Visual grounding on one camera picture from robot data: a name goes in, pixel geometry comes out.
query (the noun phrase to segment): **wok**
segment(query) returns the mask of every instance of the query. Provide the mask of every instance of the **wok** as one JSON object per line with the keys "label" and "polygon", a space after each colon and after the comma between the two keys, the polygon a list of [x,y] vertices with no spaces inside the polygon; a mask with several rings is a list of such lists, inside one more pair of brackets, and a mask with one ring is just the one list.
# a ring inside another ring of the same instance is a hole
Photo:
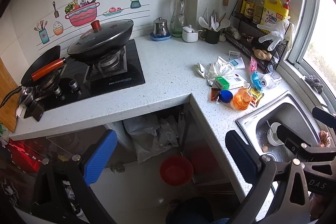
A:
{"label": "wok", "polygon": [[44,76],[47,75],[41,75],[36,81],[32,79],[32,74],[43,68],[44,66],[48,65],[49,63],[57,60],[60,56],[60,51],[61,51],[61,46],[55,46],[52,47],[51,49],[47,50],[44,54],[42,54],[31,66],[28,68],[26,73],[23,75],[21,79],[21,85],[17,87],[15,90],[12,90],[9,92],[5,98],[2,100],[0,108],[8,101],[8,99],[13,96],[16,93],[19,93],[22,90],[22,87],[34,87],[43,82],[45,79]]}
{"label": "wok", "polygon": [[[69,57],[88,65],[97,63],[104,56],[115,54],[126,45],[131,37],[133,25],[134,22],[129,19],[110,21],[101,25],[99,20],[95,20],[91,23],[92,29],[69,46]],[[60,58],[34,72],[31,79],[37,81],[41,75],[61,67],[64,63],[66,59]]]}

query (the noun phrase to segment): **orange bottle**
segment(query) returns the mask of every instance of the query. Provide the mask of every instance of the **orange bottle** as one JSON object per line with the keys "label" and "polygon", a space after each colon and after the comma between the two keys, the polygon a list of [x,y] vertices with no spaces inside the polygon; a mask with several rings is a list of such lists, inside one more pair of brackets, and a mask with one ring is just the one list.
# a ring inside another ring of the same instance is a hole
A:
{"label": "orange bottle", "polygon": [[249,91],[250,84],[245,82],[232,98],[232,105],[237,110],[245,110],[249,107],[252,100],[252,94]]}

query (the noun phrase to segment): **countertop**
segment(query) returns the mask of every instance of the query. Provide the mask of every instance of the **countertop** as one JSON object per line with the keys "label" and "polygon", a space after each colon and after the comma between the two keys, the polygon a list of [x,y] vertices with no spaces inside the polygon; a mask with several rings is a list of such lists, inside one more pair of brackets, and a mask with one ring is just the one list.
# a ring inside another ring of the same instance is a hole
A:
{"label": "countertop", "polygon": [[[181,38],[173,37],[167,41],[154,42],[149,36],[143,36],[136,37],[135,42],[145,84],[49,110],[43,114],[39,122],[32,117],[19,118],[11,138],[29,139],[91,128],[190,102],[196,114],[201,117],[207,133],[212,134],[212,137],[215,137],[213,139],[218,142],[216,145],[221,148],[225,156],[222,157],[222,166],[225,167],[237,196],[242,200],[252,185],[245,182],[224,140],[230,130],[236,130],[246,140],[236,124],[236,119],[255,109],[250,106],[245,111],[238,111],[232,109],[229,104],[210,102],[208,96],[211,88],[196,72],[198,62],[208,66],[209,63],[215,62],[218,56],[228,60],[228,51],[237,49],[228,42],[219,42],[216,45],[203,40],[186,43]],[[243,54],[241,57],[248,66],[249,59]],[[249,80],[246,69],[234,72]],[[264,89],[265,95],[258,107],[287,90],[297,97],[284,80],[274,89]],[[272,198],[273,194],[270,191],[257,219],[266,214]]]}

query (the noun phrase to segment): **kitchen sink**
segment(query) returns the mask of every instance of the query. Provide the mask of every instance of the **kitchen sink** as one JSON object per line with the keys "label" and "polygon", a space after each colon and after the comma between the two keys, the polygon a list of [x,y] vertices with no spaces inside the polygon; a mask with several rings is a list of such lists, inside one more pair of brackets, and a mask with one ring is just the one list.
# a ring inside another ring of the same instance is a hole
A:
{"label": "kitchen sink", "polygon": [[[237,120],[250,144],[259,155],[267,154],[275,161],[290,162],[294,154],[284,145],[273,146],[268,142],[267,124],[279,122],[294,130],[308,144],[317,146],[319,127],[307,107],[286,91],[267,105]],[[266,145],[268,151],[262,151]]]}

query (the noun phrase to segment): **floor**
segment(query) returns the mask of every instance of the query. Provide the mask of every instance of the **floor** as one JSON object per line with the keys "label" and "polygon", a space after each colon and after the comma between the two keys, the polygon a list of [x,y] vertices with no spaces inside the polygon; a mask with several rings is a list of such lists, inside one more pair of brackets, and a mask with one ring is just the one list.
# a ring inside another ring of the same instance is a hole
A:
{"label": "floor", "polygon": [[172,155],[179,155],[179,150],[171,149],[142,164],[136,161],[124,164],[124,173],[113,173],[110,168],[105,168],[98,181],[91,185],[99,201],[118,224],[164,224],[172,200],[199,196],[192,181],[179,187],[162,181],[160,165]]}

